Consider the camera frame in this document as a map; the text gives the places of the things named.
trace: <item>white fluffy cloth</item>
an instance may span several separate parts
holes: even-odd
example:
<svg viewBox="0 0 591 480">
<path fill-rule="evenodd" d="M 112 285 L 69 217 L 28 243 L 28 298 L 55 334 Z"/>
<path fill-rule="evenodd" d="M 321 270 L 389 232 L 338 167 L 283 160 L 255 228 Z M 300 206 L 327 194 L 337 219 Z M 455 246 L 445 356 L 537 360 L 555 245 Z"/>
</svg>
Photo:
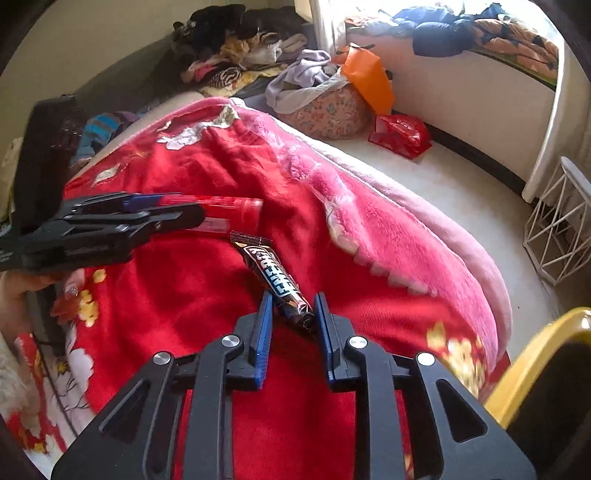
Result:
<svg viewBox="0 0 591 480">
<path fill-rule="evenodd" d="M 8 417 L 28 405 L 30 392 L 35 388 L 31 373 L 21 365 L 0 334 L 0 415 Z"/>
<path fill-rule="evenodd" d="M 18 362 L 0 333 L 0 415 L 8 420 L 14 412 L 32 406 L 36 396 L 35 382 L 28 367 Z M 46 478 L 51 478 L 56 458 L 33 450 L 25 453 Z"/>
</svg>

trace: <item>chocolate bar wrapper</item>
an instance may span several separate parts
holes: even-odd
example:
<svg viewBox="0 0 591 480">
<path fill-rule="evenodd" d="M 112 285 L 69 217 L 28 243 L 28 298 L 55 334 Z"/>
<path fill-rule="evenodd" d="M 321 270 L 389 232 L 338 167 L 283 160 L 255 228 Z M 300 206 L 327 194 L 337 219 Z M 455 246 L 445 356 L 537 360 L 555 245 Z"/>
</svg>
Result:
<svg viewBox="0 0 591 480">
<path fill-rule="evenodd" d="M 230 233 L 230 241 L 242 254 L 246 265 L 271 291 L 277 310 L 293 326 L 314 333 L 316 321 L 312 307 L 279 261 L 271 242 L 261 236 L 237 232 Z"/>
</svg>

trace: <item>gold flower print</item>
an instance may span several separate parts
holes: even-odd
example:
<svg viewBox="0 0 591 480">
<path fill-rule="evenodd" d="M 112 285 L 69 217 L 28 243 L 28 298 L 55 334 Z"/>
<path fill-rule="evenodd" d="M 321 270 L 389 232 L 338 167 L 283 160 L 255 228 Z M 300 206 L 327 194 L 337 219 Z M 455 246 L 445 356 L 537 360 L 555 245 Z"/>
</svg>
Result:
<svg viewBox="0 0 591 480">
<path fill-rule="evenodd" d="M 458 341 L 452 338 L 447 343 L 447 351 L 449 353 L 444 353 L 442 358 L 448 369 L 472 395 L 478 397 L 480 389 L 484 385 L 485 375 L 480 361 L 476 361 L 478 367 L 474 364 L 470 340 L 464 338 L 462 341 Z"/>
<path fill-rule="evenodd" d="M 70 371 L 70 365 L 63 359 L 58 360 L 57 362 L 57 373 L 58 375 L 65 375 Z"/>
<path fill-rule="evenodd" d="M 445 327 L 443 322 L 437 322 L 427 331 L 427 346 L 431 350 L 441 350 L 445 347 Z"/>
<path fill-rule="evenodd" d="M 41 362 L 41 353 L 39 350 L 37 350 L 35 353 L 35 361 L 33 362 L 33 376 L 35 376 L 38 380 L 43 380 L 43 377 L 45 377 L 45 368 Z"/>
<path fill-rule="evenodd" d="M 482 342 L 475 340 L 476 349 L 482 349 Z M 443 322 L 437 322 L 427 331 L 427 346 L 439 352 L 439 356 L 447 369 L 462 382 L 464 387 L 478 397 L 485 383 L 486 370 L 480 360 L 474 361 L 473 346 L 469 339 L 446 338 Z"/>
<path fill-rule="evenodd" d="M 92 294 L 89 290 L 82 290 L 80 293 L 78 316 L 87 327 L 92 327 L 99 317 L 99 306 L 97 302 L 92 300 Z"/>
<path fill-rule="evenodd" d="M 104 268 L 101 268 L 100 270 L 95 270 L 94 273 L 92 274 L 92 281 L 94 283 L 100 283 L 100 282 L 104 281 L 106 278 L 107 278 L 107 273 Z"/>
</svg>

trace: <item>fleece blanket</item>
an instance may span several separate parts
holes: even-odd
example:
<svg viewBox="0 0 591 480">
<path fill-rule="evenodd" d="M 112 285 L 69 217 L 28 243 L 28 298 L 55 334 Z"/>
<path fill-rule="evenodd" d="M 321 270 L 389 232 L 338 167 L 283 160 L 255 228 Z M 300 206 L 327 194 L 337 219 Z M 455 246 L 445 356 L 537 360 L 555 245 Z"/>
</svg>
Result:
<svg viewBox="0 0 591 480">
<path fill-rule="evenodd" d="M 230 100 L 201 100 L 92 164 L 65 195 L 121 190 L 260 198 L 259 233 L 272 240 L 308 299 L 325 292 L 334 313 L 387 351 L 431 351 L 474 395 L 496 364 L 495 319 L 462 259 L 408 209 L 266 114 Z M 52 452 L 55 445 L 64 450 L 72 430 L 155 352 L 201 350 L 255 311 L 262 296 L 229 242 L 193 231 L 158 236 L 131 262 L 88 268 L 85 276 L 68 361 L 42 367 L 30 339 L 21 339 L 38 385 L 46 376 L 60 385 L 64 377 L 67 392 L 75 392 L 64 409 L 71 422 L 59 419 L 55 394 L 43 388 L 41 428 L 31 432 L 13 419 L 29 448 L 51 443 Z M 353 396 L 329 393 L 317 345 L 281 319 L 264 388 L 234 399 L 237 478 L 350 478 Z"/>
</svg>

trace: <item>floral pattern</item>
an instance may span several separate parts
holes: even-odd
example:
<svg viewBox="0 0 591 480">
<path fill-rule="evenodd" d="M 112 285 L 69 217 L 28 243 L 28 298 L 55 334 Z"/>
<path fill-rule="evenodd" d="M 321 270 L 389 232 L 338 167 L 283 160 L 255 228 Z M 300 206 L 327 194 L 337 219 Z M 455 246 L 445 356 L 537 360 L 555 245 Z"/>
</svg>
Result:
<svg viewBox="0 0 591 480">
<path fill-rule="evenodd" d="M 111 168 L 107 168 L 106 170 L 103 170 L 102 172 L 97 174 L 97 176 L 95 177 L 95 180 L 92 182 L 92 186 L 94 187 L 100 181 L 104 181 L 104 180 L 114 177 L 115 174 L 119 171 L 120 166 L 121 166 L 121 163 L 118 163 L 117 165 L 115 165 Z"/>
<path fill-rule="evenodd" d="M 478 398 L 486 381 L 486 367 L 479 358 L 483 352 L 480 339 L 476 337 L 474 346 L 467 338 L 448 339 L 443 322 L 437 322 L 427 331 L 427 346 L 438 353 L 445 366 Z"/>
<path fill-rule="evenodd" d="M 78 317 L 87 327 L 92 327 L 99 318 L 99 305 L 92 299 L 90 290 L 82 290 L 80 292 Z"/>
<path fill-rule="evenodd" d="M 371 116 L 368 104 L 351 84 L 325 92 L 293 113 L 277 114 L 279 120 L 318 140 L 354 137 Z"/>
<path fill-rule="evenodd" d="M 105 281 L 106 278 L 107 278 L 107 273 L 104 268 L 101 268 L 99 270 L 95 270 L 92 273 L 92 281 L 94 283 L 101 283 L 101 282 Z"/>
<path fill-rule="evenodd" d="M 93 374 L 94 361 L 84 349 L 74 348 L 76 336 L 76 325 L 72 325 L 66 339 L 67 359 L 56 357 L 49 362 L 48 374 L 53 380 L 55 390 L 48 377 L 43 379 L 47 419 L 59 429 L 66 446 L 75 439 L 70 423 L 78 433 L 94 418 L 84 398 L 84 393 L 88 390 L 88 380 Z M 61 407 L 70 422 L 64 417 Z"/>
<path fill-rule="evenodd" d="M 231 105 L 225 105 L 222 112 L 210 122 L 199 122 L 192 127 L 185 127 L 182 132 L 172 137 L 162 135 L 157 143 L 166 143 L 167 150 L 180 150 L 201 140 L 203 130 L 209 127 L 230 128 L 234 120 L 239 119 L 238 112 Z"/>
</svg>

